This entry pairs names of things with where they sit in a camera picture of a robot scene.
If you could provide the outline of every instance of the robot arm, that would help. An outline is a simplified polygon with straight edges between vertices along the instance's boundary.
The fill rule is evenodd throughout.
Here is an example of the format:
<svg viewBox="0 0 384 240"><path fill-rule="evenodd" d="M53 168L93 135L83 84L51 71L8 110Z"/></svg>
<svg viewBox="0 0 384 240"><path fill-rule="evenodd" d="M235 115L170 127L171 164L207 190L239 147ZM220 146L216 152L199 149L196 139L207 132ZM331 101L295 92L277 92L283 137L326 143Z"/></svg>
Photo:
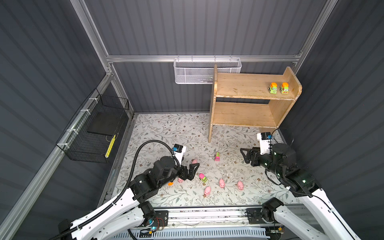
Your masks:
<svg viewBox="0 0 384 240"><path fill-rule="evenodd" d="M263 204L260 215L266 222L278 221L297 236L306 240L360 240L337 212L317 180L296 164L296 153L287 144L270 146L270 133L258 133L260 148L240 149L244 161L252 166L262 166L276 175L278 180L297 197L313 214L326 235L314 229L288 210L276 198Z"/></svg>
<svg viewBox="0 0 384 240"><path fill-rule="evenodd" d="M183 160L186 147L175 144L172 155L179 163ZM159 189L173 182L176 177L192 180L199 163L186 166L175 165L173 157L164 156L154 162L152 169L137 175L123 189L123 194L115 196L93 212L71 222L68 229L53 239L102 240L126 229L148 226L153 222L155 211L147 199L156 195Z"/></svg>

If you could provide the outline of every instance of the yellow label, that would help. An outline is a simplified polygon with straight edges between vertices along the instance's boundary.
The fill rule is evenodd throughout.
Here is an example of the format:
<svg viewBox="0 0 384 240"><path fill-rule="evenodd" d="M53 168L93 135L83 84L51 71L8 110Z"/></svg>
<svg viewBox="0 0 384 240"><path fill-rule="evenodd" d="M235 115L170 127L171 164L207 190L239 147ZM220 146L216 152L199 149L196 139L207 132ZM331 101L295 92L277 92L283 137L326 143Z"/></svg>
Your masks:
<svg viewBox="0 0 384 240"><path fill-rule="evenodd" d="M113 138L111 139L111 142L109 143L107 153L105 154L105 158L108 158L109 155L111 154L113 144L115 143L115 139L116 139L116 135L113 135Z"/></svg>

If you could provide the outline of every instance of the floor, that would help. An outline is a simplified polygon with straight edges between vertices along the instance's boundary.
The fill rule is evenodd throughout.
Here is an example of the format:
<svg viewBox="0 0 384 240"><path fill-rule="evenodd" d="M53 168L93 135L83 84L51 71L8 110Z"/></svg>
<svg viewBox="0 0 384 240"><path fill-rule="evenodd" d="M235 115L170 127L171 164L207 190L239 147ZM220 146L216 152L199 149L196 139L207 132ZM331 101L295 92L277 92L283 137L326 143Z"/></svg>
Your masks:
<svg viewBox="0 0 384 240"><path fill-rule="evenodd" d="M212 141L208 143L208 119L209 113L139 114L113 196L123 189L137 148L149 139L158 139L171 147L175 143L187 146L182 165L189 165L193 159L198 159L200 167L197 173L204 173L208 182L204 184L196 176L192 181L175 181L172 186L165 185L149 199L154 207L255 205L271 197L286 204L299 203L291 192L271 183L264 174L264 168L252 167L244 162L240 148L259 146L257 127L214 126ZM274 136L282 142L277 131ZM220 153L220 162L214 161L216 152ZM140 151L134 173L140 174L152 168L153 162L168 155L168 150L161 144L148 144ZM277 182L271 173L269 176ZM224 188L219 187L220 178L225 181ZM239 180L243 182L244 190L238 189ZM204 196L207 186L212 191Z"/></svg>

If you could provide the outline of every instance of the gray corrugated wall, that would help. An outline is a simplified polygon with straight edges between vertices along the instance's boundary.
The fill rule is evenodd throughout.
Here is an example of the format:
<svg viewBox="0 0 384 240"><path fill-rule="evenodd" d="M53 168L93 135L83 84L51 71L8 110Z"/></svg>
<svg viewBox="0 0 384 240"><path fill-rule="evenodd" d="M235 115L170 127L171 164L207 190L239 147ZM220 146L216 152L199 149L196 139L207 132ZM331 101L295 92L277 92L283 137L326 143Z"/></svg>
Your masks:
<svg viewBox="0 0 384 240"><path fill-rule="evenodd" d="M245 63L242 72L283 74L291 65ZM209 111L212 85L176 84L173 63L114 63L114 66L135 112ZM255 99L246 102L268 103Z"/></svg>
<svg viewBox="0 0 384 240"><path fill-rule="evenodd" d="M1 1L0 42L2 222L105 72L66 0ZM57 225L72 209L96 207L106 167L63 159L15 238L25 239L23 231L45 238L24 229L32 221L44 222L36 229L55 234L56 227L47 228L49 221ZM62 195L51 195L52 189Z"/></svg>
<svg viewBox="0 0 384 240"><path fill-rule="evenodd" d="M110 55L297 54L324 0L86 0Z"/></svg>
<svg viewBox="0 0 384 240"><path fill-rule="evenodd" d="M324 2L86 0L110 55L297 54ZM114 65L136 112L209 111L212 86L175 84L171 63ZM243 63L242 72L282 74L286 66Z"/></svg>
<svg viewBox="0 0 384 240"><path fill-rule="evenodd" d="M303 93L281 125L295 138L300 166L362 239L381 239L384 228L383 9L384 1L339 0L298 72Z"/></svg>

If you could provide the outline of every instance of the wooden shelf board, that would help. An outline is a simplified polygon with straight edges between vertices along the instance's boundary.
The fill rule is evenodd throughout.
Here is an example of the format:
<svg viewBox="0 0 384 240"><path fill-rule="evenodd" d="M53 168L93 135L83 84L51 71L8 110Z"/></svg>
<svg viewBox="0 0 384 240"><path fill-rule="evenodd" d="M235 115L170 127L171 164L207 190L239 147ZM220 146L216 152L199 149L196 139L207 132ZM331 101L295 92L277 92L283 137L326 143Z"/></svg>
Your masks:
<svg viewBox="0 0 384 240"><path fill-rule="evenodd" d="M283 75L247 74L247 73L217 73L217 97L221 98L249 98L294 100L296 96L291 92L282 94L280 86L288 81ZM277 93L269 93L271 83L277 83Z"/></svg>
<svg viewBox="0 0 384 240"><path fill-rule="evenodd" d="M216 102L213 125L276 127L268 104Z"/></svg>

